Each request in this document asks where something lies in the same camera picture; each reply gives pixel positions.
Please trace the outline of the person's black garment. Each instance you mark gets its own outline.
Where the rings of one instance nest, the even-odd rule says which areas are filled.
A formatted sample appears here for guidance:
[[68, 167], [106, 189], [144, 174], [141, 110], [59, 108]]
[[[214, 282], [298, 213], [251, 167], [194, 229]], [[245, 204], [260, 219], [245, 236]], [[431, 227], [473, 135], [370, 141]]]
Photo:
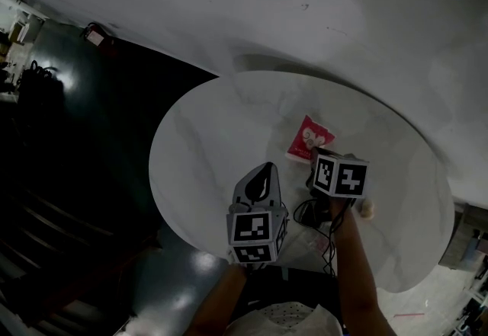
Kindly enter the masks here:
[[298, 302], [312, 309], [322, 306], [342, 320], [336, 278], [278, 266], [267, 266], [248, 275], [231, 319], [234, 321], [253, 310], [285, 302]]

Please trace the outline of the white storage shelf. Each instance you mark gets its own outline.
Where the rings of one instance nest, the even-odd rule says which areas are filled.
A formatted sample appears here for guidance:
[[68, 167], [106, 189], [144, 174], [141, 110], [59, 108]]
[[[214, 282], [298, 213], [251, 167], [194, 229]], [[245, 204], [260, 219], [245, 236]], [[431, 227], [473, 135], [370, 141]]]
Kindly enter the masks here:
[[43, 19], [0, 2], [0, 60], [11, 46], [33, 43], [44, 23]]

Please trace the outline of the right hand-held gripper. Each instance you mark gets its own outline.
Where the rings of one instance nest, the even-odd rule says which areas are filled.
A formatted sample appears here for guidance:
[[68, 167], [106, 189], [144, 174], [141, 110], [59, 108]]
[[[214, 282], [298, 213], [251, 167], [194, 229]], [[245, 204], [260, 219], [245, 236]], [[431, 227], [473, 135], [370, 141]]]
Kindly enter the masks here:
[[307, 188], [313, 196], [363, 198], [368, 181], [369, 162], [353, 155], [340, 155], [314, 147]]

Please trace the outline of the black bag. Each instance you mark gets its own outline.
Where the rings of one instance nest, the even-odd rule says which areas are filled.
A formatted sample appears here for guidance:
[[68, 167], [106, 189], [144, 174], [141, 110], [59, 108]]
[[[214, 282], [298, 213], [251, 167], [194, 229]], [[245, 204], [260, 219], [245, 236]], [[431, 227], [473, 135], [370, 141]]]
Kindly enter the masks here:
[[55, 110], [64, 101], [63, 83], [33, 61], [21, 74], [18, 104], [29, 110]]

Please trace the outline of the white oval marble table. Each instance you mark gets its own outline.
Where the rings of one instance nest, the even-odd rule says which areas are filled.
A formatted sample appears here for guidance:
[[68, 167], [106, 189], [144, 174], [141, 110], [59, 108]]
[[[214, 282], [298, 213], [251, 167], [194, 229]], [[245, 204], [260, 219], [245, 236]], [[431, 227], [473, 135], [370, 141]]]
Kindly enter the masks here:
[[289, 210], [310, 198], [310, 166], [286, 153], [305, 117], [326, 127], [340, 154], [368, 162], [371, 220], [357, 226], [374, 279], [400, 293], [441, 260], [454, 226], [443, 165], [389, 107], [343, 85], [288, 72], [244, 72], [193, 88], [163, 117], [149, 154], [149, 182], [171, 229], [218, 257], [228, 249], [234, 187], [266, 162], [278, 168]]

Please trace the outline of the red snack packet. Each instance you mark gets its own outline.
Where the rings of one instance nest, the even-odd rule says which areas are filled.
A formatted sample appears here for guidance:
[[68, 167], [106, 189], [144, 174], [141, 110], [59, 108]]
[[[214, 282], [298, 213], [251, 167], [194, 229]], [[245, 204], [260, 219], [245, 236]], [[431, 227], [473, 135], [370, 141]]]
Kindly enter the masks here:
[[309, 163], [314, 147], [324, 147], [334, 139], [330, 130], [306, 115], [285, 155], [294, 161]]

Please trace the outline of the person's right forearm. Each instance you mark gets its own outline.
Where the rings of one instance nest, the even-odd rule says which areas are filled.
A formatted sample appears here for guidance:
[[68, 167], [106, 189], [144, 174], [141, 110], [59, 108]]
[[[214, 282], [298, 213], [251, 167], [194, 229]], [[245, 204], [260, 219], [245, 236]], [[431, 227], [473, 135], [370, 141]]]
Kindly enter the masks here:
[[350, 336], [397, 336], [377, 301], [377, 288], [355, 218], [344, 198], [330, 200], [333, 219], [342, 224], [333, 233], [342, 319]]

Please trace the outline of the person's left forearm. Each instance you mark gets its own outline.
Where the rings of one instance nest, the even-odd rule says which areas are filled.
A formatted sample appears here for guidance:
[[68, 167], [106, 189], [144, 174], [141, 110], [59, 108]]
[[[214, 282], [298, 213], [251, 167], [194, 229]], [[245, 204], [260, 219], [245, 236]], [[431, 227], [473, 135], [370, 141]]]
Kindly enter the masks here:
[[194, 314], [183, 336], [223, 336], [247, 281], [246, 269], [232, 264]]

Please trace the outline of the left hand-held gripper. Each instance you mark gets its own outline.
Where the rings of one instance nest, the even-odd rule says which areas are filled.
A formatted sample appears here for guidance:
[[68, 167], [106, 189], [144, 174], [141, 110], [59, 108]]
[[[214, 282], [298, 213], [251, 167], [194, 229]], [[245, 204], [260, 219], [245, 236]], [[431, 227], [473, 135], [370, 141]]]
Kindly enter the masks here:
[[266, 162], [250, 171], [235, 186], [233, 202], [271, 206], [226, 216], [233, 260], [237, 264], [275, 263], [284, 244], [288, 223], [288, 211], [281, 206], [276, 165]]

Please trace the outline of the red fire extinguisher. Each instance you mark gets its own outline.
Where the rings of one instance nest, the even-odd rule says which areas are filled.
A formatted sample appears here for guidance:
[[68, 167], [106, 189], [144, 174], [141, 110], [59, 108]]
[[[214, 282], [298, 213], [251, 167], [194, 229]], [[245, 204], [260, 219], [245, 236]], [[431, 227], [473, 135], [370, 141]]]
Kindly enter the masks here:
[[114, 38], [109, 35], [100, 24], [95, 22], [89, 23], [83, 29], [80, 37], [104, 50], [109, 50], [114, 45]]

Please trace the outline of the grey side desk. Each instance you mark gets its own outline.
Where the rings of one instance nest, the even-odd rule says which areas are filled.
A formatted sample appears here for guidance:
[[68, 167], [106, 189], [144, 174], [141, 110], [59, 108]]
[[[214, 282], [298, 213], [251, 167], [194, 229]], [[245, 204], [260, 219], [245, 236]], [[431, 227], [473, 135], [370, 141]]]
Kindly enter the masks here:
[[438, 264], [452, 270], [474, 272], [488, 254], [488, 210], [469, 203], [454, 205], [454, 227]]

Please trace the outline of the person's white dotted top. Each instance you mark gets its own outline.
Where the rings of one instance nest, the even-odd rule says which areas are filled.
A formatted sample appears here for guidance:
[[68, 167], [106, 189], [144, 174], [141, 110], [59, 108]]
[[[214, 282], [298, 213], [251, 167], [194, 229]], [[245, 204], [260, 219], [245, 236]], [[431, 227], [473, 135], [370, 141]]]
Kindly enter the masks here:
[[343, 336], [337, 318], [317, 305], [283, 302], [253, 310], [233, 321], [223, 336]]

